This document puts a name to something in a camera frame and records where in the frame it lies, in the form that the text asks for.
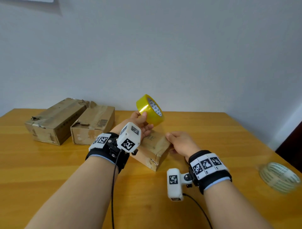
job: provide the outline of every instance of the black cable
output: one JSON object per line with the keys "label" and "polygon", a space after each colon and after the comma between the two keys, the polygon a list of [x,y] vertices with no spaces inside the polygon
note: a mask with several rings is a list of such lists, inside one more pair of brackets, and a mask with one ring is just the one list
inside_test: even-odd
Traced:
{"label": "black cable", "polygon": [[120,152],[117,155],[114,171],[113,171],[113,178],[112,178],[112,188],[111,188],[111,221],[112,221],[112,228],[114,229],[114,217],[113,217],[113,190],[114,190],[114,177],[115,177],[115,170],[116,170],[116,163],[118,161],[118,158],[123,150],[120,150]]}
{"label": "black cable", "polygon": [[203,210],[202,207],[199,205],[199,203],[198,203],[196,200],[194,200],[193,197],[191,197],[190,195],[188,195],[188,194],[186,194],[186,193],[183,193],[182,195],[189,197],[190,199],[192,199],[192,200],[198,205],[198,207],[199,207],[199,208],[202,210],[202,212],[204,213],[204,216],[207,218],[207,221],[208,221],[208,223],[209,223],[210,228],[213,229],[213,227],[212,227],[212,225],[211,225],[211,222],[210,222],[209,218],[207,217],[207,214],[204,212],[204,210]]}

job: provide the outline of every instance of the table surface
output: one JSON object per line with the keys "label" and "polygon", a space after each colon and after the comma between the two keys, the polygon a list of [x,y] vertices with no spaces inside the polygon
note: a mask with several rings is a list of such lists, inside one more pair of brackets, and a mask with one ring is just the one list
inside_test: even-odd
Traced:
{"label": "table surface", "polygon": [[[0,117],[0,228],[24,228],[41,205],[84,162],[88,146],[61,146],[33,141],[24,126],[41,109],[14,109]],[[131,111],[116,111],[115,124]],[[225,113],[165,112],[159,132],[187,131],[203,149],[216,153],[229,168],[234,185],[275,228],[301,228],[302,189],[283,195],[267,186],[258,167],[281,163],[301,173]],[[209,228],[197,205],[187,197],[167,197],[166,171],[188,167],[180,155],[169,154],[157,172],[129,158],[114,189],[116,228]],[[206,210],[196,187],[183,187]],[[110,207],[103,228],[111,228]]]}

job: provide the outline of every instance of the cardboard box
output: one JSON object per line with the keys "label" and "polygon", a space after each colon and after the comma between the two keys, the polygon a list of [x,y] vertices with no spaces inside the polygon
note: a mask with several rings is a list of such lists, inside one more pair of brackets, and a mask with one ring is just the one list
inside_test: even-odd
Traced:
{"label": "cardboard box", "polygon": [[151,131],[151,134],[142,140],[137,154],[130,156],[156,171],[166,158],[170,145],[164,134]]}
{"label": "cardboard box", "polygon": [[114,123],[115,107],[91,101],[87,110],[71,126],[74,144],[91,145],[98,135],[109,132]]}
{"label": "cardboard box", "polygon": [[89,102],[66,98],[25,122],[34,140],[62,145],[70,137],[70,127],[86,110]]}

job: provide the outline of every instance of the barcode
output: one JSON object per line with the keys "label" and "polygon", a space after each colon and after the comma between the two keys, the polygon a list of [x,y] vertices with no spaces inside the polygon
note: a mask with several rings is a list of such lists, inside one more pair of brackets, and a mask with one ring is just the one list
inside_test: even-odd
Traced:
{"label": "barcode", "polygon": [[106,126],[107,122],[108,122],[107,119],[101,119],[101,120],[98,121],[97,126],[98,127],[104,127],[104,126]]}

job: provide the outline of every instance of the tape roll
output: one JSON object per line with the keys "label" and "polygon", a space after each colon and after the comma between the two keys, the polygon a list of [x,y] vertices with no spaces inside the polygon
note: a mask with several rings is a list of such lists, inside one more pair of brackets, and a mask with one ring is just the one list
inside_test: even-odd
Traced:
{"label": "tape roll", "polygon": [[164,114],[162,113],[159,105],[154,101],[154,99],[149,95],[144,95],[136,102],[136,107],[140,114],[147,112],[146,122],[153,124],[154,126],[159,125],[165,120]]}
{"label": "tape roll", "polygon": [[287,167],[270,162],[259,170],[260,177],[273,189],[289,193],[301,183],[300,178]]}

